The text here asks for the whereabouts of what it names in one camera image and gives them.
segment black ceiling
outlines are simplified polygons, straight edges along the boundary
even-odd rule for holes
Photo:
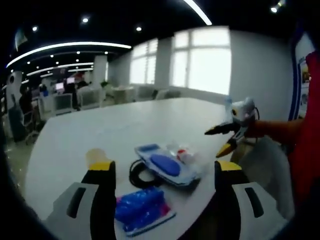
[[[195,0],[213,25],[227,25],[231,29],[256,32],[288,40],[296,27],[291,7],[282,7],[272,14],[270,7],[276,0]],[[109,52],[108,60],[128,51],[115,47],[64,47],[34,54],[5,65],[15,57],[30,50],[51,44],[96,41],[135,46],[153,38],[172,36],[174,32],[205,26],[199,16],[183,0],[112,0],[80,2],[16,2],[7,7],[10,15],[2,14],[3,23],[0,71],[7,76],[10,69],[33,72],[36,66],[48,68],[58,61],[69,64],[73,59],[92,61],[96,53]],[[88,17],[82,24],[82,17]],[[32,27],[38,26],[37,32]],[[18,28],[24,31],[27,42],[18,52],[14,36]]]

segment orange sleeve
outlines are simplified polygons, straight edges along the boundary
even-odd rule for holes
[[[260,121],[249,126],[245,136],[248,138],[262,138],[267,135],[281,144],[294,145],[300,134],[303,119],[293,121]]]

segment led strip light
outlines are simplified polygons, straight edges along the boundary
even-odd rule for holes
[[[52,76],[53,73],[48,73],[48,74],[44,74],[44,75],[40,75],[40,78],[45,78],[45,77],[49,77],[49,76]]]
[[[20,56],[17,56],[15,59],[10,61],[5,68],[8,68],[11,64],[15,63],[16,61],[19,61],[20,59],[23,59],[24,57],[27,57],[31,54],[35,54],[41,51],[49,50],[49,49],[55,49],[55,48],[61,48],[61,47],[70,47],[70,46],[104,46],[104,47],[117,47],[117,48],[124,48],[124,49],[131,49],[132,47],[129,45],[124,44],[117,44],[117,43],[111,43],[111,42],[98,42],[98,41],[76,41],[76,42],[65,42],[65,43],[58,43],[53,44],[49,46],[43,46],[31,51],[28,51]]]
[[[79,71],[92,71],[93,68],[90,67],[90,68],[80,68],[80,69],[70,69],[68,70],[69,73],[72,73],[72,72],[79,72]]]
[[[202,9],[193,1],[193,0],[184,0],[186,4],[190,6],[190,8],[195,11],[196,14],[204,21],[205,24],[208,26],[212,25],[212,22],[207,17],[207,15],[202,11]]]
[[[71,64],[65,64],[65,65],[59,65],[59,66],[52,66],[52,67],[47,67],[47,68],[44,68],[44,69],[40,69],[40,70],[37,70],[37,71],[30,72],[30,73],[27,74],[27,76],[29,77],[31,75],[38,74],[38,73],[45,72],[45,71],[50,71],[50,70],[53,70],[53,69],[75,67],[75,66],[86,66],[86,65],[93,65],[93,64],[94,64],[93,62],[82,62],[82,63],[71,63]]]

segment window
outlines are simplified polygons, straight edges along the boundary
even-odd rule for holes
[[[109,63],[108,61],[106,61],[106,64],[105,64],[105,75],[104,75],[104,81],[108,81],[108,70],[109,70]]]
[[[130,66],[131,84],[154,84],[158,39],[136,46],[132,51]]]
[[[173,55],[172,84],[176,87],[186,87],[187,59],[187,51],[177,51]]]
[[[230,79],[228,28],[206,27],[174,36],[171,85],[228,95]]]

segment white wall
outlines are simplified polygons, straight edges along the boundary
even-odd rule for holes
[[[311,42],[310,38],[306,33],[301,37],[295,48],[296,61],[298,62],[301,58],[305,58],[308,54],[315,51],[315,47]]]
[[[293,94],[289,45],[255,33],[231,31],[233,101],[250,96],[264,120],[288,120]]]
[[[232,100],[250,96],[259,108],[261,119],[288,120],[292,94],[293,71],[289,44],[255,33],[231,31]],[[170,86],[172,38],[158,42],[155,87],[179,90],[182,97],[224,104],[222,94]],[[131,55],[109,64],[109,76],[122,85],[129,84]]]

